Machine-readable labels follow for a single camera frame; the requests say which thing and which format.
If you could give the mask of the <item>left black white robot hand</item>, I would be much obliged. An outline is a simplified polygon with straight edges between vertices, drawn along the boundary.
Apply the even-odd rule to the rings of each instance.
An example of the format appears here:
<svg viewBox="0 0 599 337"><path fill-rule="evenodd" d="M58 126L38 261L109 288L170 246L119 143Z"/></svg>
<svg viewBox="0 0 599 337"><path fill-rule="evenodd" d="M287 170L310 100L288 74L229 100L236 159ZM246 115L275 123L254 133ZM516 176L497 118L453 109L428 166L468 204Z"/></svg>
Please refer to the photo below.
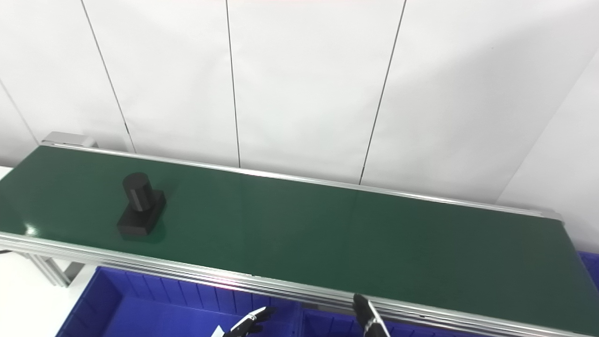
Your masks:
<svg viewBox="0 0 599 337"><path fill-rule="evenodd" d="M276 312L276 308L265 306L255 309L246 314L241 320L223 333L223 337L247 337L250 334L256 334L263 331L263 322L266 322Z"/></svg>

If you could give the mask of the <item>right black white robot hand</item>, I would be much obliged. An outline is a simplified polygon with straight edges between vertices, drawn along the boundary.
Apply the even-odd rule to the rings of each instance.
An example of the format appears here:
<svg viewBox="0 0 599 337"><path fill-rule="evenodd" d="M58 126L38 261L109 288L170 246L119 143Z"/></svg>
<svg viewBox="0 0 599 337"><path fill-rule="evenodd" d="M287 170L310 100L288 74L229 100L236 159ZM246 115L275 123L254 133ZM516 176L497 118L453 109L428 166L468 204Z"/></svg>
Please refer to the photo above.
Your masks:
<svg viewBox="0 0 599 337"><path fill-rule="evenodd" d="M390 337L387 325L381 318L372 301L365 296L355 293L352 308L364 337Z"/></svg>

